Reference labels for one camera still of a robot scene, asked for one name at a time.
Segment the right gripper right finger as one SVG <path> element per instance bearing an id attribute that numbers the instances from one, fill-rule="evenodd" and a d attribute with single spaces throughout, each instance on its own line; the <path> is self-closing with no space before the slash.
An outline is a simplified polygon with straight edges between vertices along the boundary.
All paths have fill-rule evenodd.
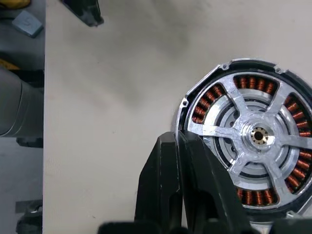
<path id="1" fill-rule="evenodd" d="M 229 173 L 202 138 L 180 131 L 178 149 L 187 221 L 249 222 Z"/>

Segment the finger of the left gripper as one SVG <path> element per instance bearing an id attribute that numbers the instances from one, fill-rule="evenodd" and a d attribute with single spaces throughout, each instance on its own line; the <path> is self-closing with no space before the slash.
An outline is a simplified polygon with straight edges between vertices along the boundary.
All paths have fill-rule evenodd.
<path id="1" fill-rule="evenodd" d="M 104 23 L 98 0 L 60 0 L 76 17 L 89 27 Z"/>

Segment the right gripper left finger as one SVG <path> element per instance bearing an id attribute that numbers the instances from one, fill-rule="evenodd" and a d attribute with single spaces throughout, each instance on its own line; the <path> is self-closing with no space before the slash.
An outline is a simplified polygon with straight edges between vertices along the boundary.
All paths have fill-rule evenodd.
<path id="1" fill-rule="evenodd" d="M 140 173 L 136 220 L 181 222 L 182 189 L 175 135 L 160 135 Z"/>

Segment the yellow object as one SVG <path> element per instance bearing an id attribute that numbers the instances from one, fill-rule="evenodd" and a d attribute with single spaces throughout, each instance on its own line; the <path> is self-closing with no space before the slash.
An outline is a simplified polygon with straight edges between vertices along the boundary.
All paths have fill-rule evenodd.
<path id="1" fill-rule="evenodd" d="M 0 5 L 12 8 L 23 8 L 30 3 L 31 0 L 0 0 Z"/>
<path id="2" fill-rule="evenodd" d="M 19 70 L 20 68 L 13 63 L 10 63 L 4 59 L 0 58 L 0 66 L 7 69 L 7 70 Z"/>

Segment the grey wedge block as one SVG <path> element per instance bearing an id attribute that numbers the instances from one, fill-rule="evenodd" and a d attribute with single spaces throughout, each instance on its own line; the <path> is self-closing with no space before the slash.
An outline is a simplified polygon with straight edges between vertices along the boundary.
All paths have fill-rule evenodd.
<path id="1" fill-rule="evenodd" d="M 30 38 L 35 38 L 42 30 L 43 24 L 26 10 L 21 11 L 12 21 L 13 27 Z"/>

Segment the black round base part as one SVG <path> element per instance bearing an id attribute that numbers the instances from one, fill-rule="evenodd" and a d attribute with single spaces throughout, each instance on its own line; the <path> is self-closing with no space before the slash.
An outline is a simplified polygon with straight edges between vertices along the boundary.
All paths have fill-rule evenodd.
<path id="1" fill-rule="evenodd" d="M 17 234 L 42 234 L 42 212 L 25 213 L 16 224 Z"/>

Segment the silver robot body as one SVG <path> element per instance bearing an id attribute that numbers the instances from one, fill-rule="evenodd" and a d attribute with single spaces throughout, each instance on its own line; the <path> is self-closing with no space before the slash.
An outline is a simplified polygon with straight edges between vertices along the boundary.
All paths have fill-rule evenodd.
<path id="1" fill-rule="evenodd" d="M 44 96 L 0 67 L 0 137 L 43 137 Z"/>

